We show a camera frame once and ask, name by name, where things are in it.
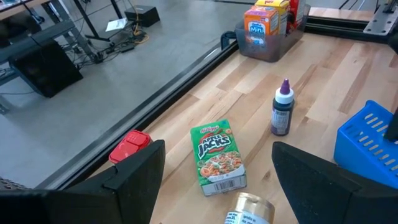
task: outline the gold can lid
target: gold can lid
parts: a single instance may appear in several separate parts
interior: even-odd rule
[[[249,212],[267,220],[274,221],[275,207],[265,199],[249,193],[238,193],[233,201],[233,210],[237,212]]]

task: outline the blue plastic basket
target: blue plastic basket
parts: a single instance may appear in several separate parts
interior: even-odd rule
[[[337,132],[335,161],[344,169],[398,189],[398,141],[383,138],[392,113],[368,100]]]

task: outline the orange cereal box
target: orange cereal box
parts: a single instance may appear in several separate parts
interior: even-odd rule
[[[250,36],[278,34],[279,15],[273,7],[253,6],[244,13],[244,29]]]

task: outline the wood surface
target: wood surface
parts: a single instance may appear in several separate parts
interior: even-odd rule
[[[318,16],[369,20],[364,12],[314,9]],[[166,142],[162,186],[151,223],[224,223],[237,192],[274,204],[274,223],[296,223],[271,161],[274,141],[283,141],[333,161],[337,129],[376,100],[398,106],[398,56],[387,46],[305,34],[279,62],[267,63],[234,53],[147,129]],[[272,99],[288,78],[295,92],[290,134],[270,132]],[[247,170],[248,186],[205,197],[197,181],[190,129],[228,119]],[[99,171],[110,166],[106,163]]]
[[[50,1],[50,0],[33,0],[33,1],[27,2],[26,6],[28,8],[33,8],[35,6],[38,6],[38,5],[43,4],[45,2],[48,2],[48,1]],[[13,15],[15,15],[17,13],[23,12],[25,10],[26,10],[26,8],[22,4],[19,5],[19,6],[16,6],[16,7],[11,7],[11,8],[7,9],[4,12],[0,12],[0,21],[3,20],[3,19],[8,18],[10,16],[13,16]]]

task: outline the food coloring bottle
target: food coloring bottle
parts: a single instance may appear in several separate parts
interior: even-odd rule
[[[289,133],[290,122],[294,107],[294,93],[286,78],[280,88],[275,92],[272,104],[271,132],[277,136]]]

